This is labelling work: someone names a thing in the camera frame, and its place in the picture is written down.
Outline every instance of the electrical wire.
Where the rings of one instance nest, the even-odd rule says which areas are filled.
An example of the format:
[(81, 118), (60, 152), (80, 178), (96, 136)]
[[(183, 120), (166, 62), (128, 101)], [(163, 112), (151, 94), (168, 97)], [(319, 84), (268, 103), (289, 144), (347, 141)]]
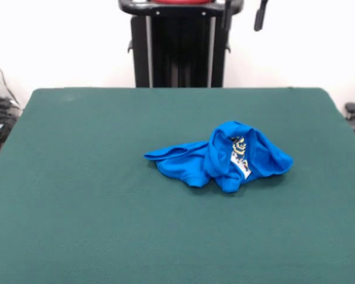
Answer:
[(17, 98), (15, 97), (15, 95), (12, 93), (12, 91), (8, 87), (7, 82), (5, 80), (4, 72), (1, 69), (0, 69), (0, 74), (1, 74), (2, 82), (3, 82), (4, 86), (5, 86), (5, 88), (7, 89), (8, 93), (10, 94), (12, 99), (17, 103), (17, 105), (20, 105), (20, 103), (18, 102)]

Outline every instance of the green felt surface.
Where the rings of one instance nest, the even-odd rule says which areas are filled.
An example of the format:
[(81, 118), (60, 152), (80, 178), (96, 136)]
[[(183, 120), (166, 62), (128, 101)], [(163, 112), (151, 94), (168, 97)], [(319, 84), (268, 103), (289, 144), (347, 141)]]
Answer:
[[(295, 164), (233, 195), (143, 154), (257, 127)], [(0, 284), (355, 283), (355, 135), (320, 89), (42, 89), (0, 154)]]

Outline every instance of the blue shirt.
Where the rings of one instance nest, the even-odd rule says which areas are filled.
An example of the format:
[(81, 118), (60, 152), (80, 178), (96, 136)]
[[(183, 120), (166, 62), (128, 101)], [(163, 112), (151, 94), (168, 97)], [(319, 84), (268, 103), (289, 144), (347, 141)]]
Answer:
[(202, 187), (211, 178), (224, 192), (247, 182), (287, 172), (293, 160), (259, 130), (230, 121), (217, 127), (209, 142), (171, 146), (144, 155), (159, 171), (189, 186)]

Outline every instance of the shirt tag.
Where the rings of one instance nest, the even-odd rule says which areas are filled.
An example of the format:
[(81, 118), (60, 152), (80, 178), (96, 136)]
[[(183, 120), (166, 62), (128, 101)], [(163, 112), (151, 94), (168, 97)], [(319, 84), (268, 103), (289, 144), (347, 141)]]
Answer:
[(252, 171), (249, 168), (249, 164), (246, 157), (246, 142), (243, 137), (237, 137), (233, 140), (233, 151), (231, 152), (230, 160), (241, 170), (244, 175), (244, 179), (247, 179)]

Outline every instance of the black handle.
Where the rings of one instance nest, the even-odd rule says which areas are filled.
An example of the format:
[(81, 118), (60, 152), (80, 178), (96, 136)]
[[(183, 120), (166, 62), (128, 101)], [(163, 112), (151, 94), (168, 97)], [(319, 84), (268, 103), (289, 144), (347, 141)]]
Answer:
[(255, 26), (254, 26), (255, 31), (260, 31), (263, 28), (264, 15), (266, 13), (267, 3), (268, 0), (262, 0), (260, 3), (259, 10), (256, 12)]
[[(244, 0), (232, 0), (230, 2), (231, 14), (237, 14), (243, 9)], [(120, 9), (128, 14), (155, 17), (221, 17), (225, 10), (225, 5), (216, 2), (200, 5), (176, 5), (118, 0), (118, 4)]]
[(222, 16), (222, 28), (225, 31), (230, 31), (232, 16), (233, 15), (231, 13), (231, 0), (226, 0), (224, 15)]

